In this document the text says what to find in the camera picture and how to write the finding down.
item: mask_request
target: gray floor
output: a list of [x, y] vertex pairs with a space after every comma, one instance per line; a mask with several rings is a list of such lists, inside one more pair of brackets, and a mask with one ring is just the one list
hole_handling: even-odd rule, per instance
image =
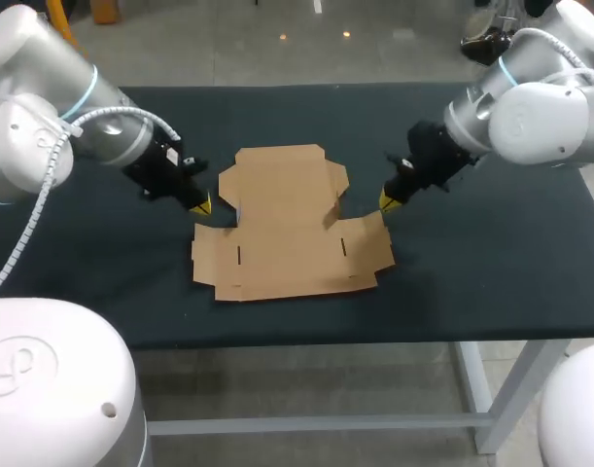
[[[269, 86], [466, 81], [466, 0], [126, 0], [125, 21], [73, 30], [117, 85]], [[343, 32], [350, 32], [350, 37]], [[594, 167], [583, 171], [594, 196]], [[593, 342], [576, 341], [574, 352]], [[492, 390], [523, 342], [482, 345]], [[459, 411], [448, 345], [379, 344], [135, 354], [151, 420], [314, 413]], [[157, 467], [539, 467], [538, 404], [496, 457], [464, 430], [158, 438]]]

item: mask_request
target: white spiral cable wrap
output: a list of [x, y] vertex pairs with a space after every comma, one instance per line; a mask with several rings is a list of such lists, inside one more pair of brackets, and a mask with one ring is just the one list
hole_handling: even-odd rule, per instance
[[28, 240], [33, 235], [35, 231], [35, 227], [37, 226], [37, 222], [42, 215], [42, 210], [44, 209], [44, 205], [46, 204], [46, 200], [48, 199], [48, 195], [51, 192], [52, 184], [54, 183], [54, 171], [56, 170], [56, 164], [58, 161], [59, 153], [63, 148], [63, 145], [70, 139], [72, 136], [72, 129], [75, 126], [82, 126], [90, 120], [97, 119], [98, 117], [102, 117], [104, 115], [112, 115], [112, 114], [126, 114], [126, 115], [137, 115], [139, 117], [144, 117], [147, 119], [152, 120], [157, 125], [162, 127], [165, 130], [169, 138], [173, 141], [179, 141], [180, 135], [176, 133], [176, 131], [161, 117], [154, 115], [151, 112], [148, 112], [143, 109], [139, 109], [137, 107], [104, 107], [102, 109], [92, 110], [87, 112], [86, 114], [82, 115], [74, 122], [72, 122], [70, 129], [64, 129], [61, 132], [61, 135], [56, 140], [54, 145], [51, 148], [51, 154], [48, 162], [48, 168], [46, 170], [46, 175], [44, 176], [44, 183], [42, 184], [42, 189], [40, 190], [39, 195], [37, 196], [37, 201], [35, 202], [35, 206], [33, 207], [33, 211], [31, 211], [31, 215], [29, 216], [28, 222], [26, 223], [26, 227], [22, 231], [22, 235], [20, 236], [19, 240], [12, 251], [12, 254], [7, 259], [5, 266], [0, 270], [0, 286], [3, 285], [3, 282], [9, 277], [9, 274], [14, 269], [14, 266], [17, 263], [22, 251], [26, 247]]
[[[586, 63], [583, 62], [581, 58], [577, 56], [575, 52], [569, 49], [564, 42], [558, 39], [556, 36], [549, 34], [542, 29], [537, 29], [536, 27], [525, 27], [523, 29], [519, 29], [517, 32], [514, 33], [511, 39], [511, 43], [514, 44], [520, 37], [523, 36], [536, 36], [544, 39], [547, 43], [561, 56], [566, 58], [572, 66], [575, 68], [583, 68], [585, 70], [589, 70], [590, 68]], [[586, 76], [586, 79], [594, 86], [594, 73], [583, 73]]]

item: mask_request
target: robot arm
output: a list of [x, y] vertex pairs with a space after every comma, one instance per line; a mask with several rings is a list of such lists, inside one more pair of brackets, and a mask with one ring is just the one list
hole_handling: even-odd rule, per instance
[[594, 17], [574, 0], [545, 14], [541, 29], [520, 30], [513, 46], [444, 110], [443, 123], [419, 122], [410, 155], [393, 160], [384, 211], [447, 181], [488, 153], [516, 163], [594, 162]]
[[[50, 148], [66, 122], [115, 107], [135, 105], [35, 11], [17, 5], [0, 14], [0, 204], [40, 191]], [[128, 111], [87, 121], [82, 135], [62, 148], [55, 185], [69, 175], [72, 153], [119, 168], [147, 199], [174, 197], [187, 209], [209, 212], [192, 180], [206, 162], [186, 158], [179, 137], [147, 117]]]

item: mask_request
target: dark fabric table cover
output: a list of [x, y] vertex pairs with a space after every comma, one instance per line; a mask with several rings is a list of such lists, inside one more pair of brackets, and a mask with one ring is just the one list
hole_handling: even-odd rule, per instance
[[[394, 173], [383, 152], [403, 154], [410, 126], [439, 119], [461, 89], [126, 90], [181, 132], [190, 155], [211, 161], [198, 181], [214, 196], [212, 217], [144, 202], [117, 170], [78, 161], [0, 296], [85, 305], [133, 348], [594, 336], [594, 202], [580, 175], [495, 157], [451, 194], [421, 192], [385, 217], [398, 265], [378, 274], [377, 289], [239, 304], [192, 283], [193, 223], [235, 223], [217, 175], [239, 148], [320, 144], [348, 170], [343, 215], [364, 215]], [[0, 267], [32, 202], [0, 208]]]

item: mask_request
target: cardboard tab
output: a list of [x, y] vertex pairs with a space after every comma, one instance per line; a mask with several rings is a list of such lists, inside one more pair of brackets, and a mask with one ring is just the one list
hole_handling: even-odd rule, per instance
[[390, 236], [379, 211], [339, 220], [347, 188], [345, 167], [319, 146], [240, 150], [219, 176], [238, 227], [195, 225], [193, 281], [239, 302], [375, 287], [394, 264]]

